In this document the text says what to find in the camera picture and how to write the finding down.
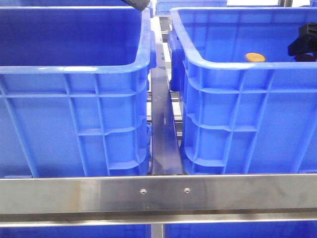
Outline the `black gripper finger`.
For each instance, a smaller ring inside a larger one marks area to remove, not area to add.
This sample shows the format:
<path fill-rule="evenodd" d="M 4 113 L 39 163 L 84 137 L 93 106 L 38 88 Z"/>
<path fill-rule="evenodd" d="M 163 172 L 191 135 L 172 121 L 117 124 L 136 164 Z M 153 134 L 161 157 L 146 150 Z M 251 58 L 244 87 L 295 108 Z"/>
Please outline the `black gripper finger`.
<path fill-rule="evenodd" d="M 317 23 L 310 22 L 298 29 L 298 38 L 288 46 L 288 55 L 295 61 L 317 60 Z"/>

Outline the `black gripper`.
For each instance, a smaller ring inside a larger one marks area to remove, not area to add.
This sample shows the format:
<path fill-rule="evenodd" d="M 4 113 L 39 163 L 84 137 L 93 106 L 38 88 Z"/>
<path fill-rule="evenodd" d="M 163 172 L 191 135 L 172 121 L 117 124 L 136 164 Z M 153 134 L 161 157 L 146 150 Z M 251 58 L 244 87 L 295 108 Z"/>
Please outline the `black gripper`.
<path fill-rule="evenodd" d="M 148 7 L 150 3 L 150 0 L 122 0 L 122 1 L 139 11 L 143 11 L 146 7 Z"/>

